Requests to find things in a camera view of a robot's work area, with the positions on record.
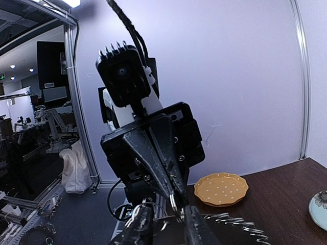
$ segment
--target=black camera housing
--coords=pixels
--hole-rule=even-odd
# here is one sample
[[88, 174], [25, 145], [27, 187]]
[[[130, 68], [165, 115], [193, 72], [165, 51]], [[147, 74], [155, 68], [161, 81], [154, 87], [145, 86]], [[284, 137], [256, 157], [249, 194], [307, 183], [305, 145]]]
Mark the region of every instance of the black camera housing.
[[132, 45], [100, 54], [97, 70], [117, 107], [140, 102], [151, 92], [137, 49]]

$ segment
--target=gray floor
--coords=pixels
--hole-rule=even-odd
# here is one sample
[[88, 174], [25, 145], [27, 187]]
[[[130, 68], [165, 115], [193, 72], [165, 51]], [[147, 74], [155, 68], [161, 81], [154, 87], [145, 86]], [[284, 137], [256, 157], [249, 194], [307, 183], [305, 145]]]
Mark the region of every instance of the gray floor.
[[[55, 216], [41, 220], [55, 226], [54, 244], [109, 244], [117, 222], [107, 208], [108, 192], [108, 189], [99, 189], [95, 195], [90, 190], [82, 195], [64, 192]], [[124, 190], [114, 190], [110, 200], [112, 208], [123, 204]]]

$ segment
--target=keyring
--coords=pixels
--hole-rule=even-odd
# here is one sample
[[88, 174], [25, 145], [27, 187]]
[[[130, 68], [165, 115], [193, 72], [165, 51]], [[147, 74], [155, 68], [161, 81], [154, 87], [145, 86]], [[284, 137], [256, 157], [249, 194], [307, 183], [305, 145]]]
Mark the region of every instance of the keyring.
[[45, 242], [47, 243], [47, 245], [52, 245], [52, 243], [53, 243], [53, 239], [52, 239], [51, 237], [47, 237], [47, 238], [45, 239]]

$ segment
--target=wooden table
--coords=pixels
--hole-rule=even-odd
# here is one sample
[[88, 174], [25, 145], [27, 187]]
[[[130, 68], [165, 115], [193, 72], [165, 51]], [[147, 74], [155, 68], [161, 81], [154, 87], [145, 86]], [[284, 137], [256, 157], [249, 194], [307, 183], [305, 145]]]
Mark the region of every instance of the wooden table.
[[327, 232], [311, 220], [308, 206], [314, 194], [327, 190], [327, 169], [308, 158], [286, 166], [243, 176], [249, 191], [244, 200], [226, 208], [203, 204], [188, 186], [191, 205], [201, 213], [228, 212], [255, 222], [274, 244], [326, 245]]

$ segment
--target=ceiling light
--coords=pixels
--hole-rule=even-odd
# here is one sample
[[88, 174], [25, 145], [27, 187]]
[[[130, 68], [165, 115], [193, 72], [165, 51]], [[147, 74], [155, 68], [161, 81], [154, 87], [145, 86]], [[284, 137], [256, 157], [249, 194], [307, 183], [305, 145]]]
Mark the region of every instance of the ceiling light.
[[72, 8], [77, 7], [81, 4], [81, 0], [63, 0], [65, 3], [70, 5]]

